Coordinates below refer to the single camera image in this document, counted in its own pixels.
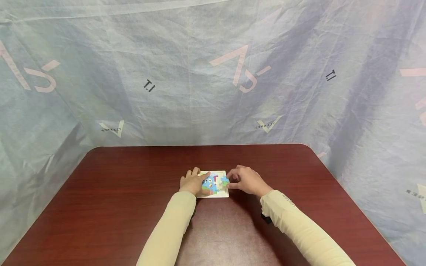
white fabric backdrop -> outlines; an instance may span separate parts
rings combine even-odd
[[[0,1],[0,263],[93,147],[305,143],[424,265],[425,14],[422,0]]]

wooden table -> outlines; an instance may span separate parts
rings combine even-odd
[[[250,166],[358,265],[404,265],[307,146],[103,147],[89,152],[3,266],[134,266],[187,170]],[[257,199],[199,200],[179,266],[308,265]]]

person's right hand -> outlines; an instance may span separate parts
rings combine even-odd
[[[226,177],[238,180],[238,183],[229,183],[226,185],[229,189],[239,189],[248,194],[258,197],[265,196],[269,191],[273,190],[263,181],[260,175],[250,167],[237,165],[236,168],[230,170]]]

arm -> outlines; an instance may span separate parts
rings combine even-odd
[[[202,181],[210,175],[198,176],[199,168],[188,171],[181,177],[179,192],[167,204],[163,216],[146,242],[136,266],[173,266],[178,257],[182,237],[195,210],[197,194],[210,195],[210,190],[201,189]]]
[[[312,266],[355,266],[321,227],[301,212],[288,197],[268,186],[250,167],[238,165],[228,172],[227,177],[239,181],[228,184],[228,188],[260,197],[263,214],[269,216],[274,225],[294,242]]]
[[[312,266],[354,266],[341,247],[278,190],[260,199],[262,212],[286,234]]]

arm sleeve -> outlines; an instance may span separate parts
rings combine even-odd
[[[286,234],[312,266],[354,266],[341,247],[283,193],[273,190],[260,199],[262,212]]]
[[[167,204],[139,256],[136,266],[174,266],[182,237],[194,213],[196,197],[189,192],[177,192]]]

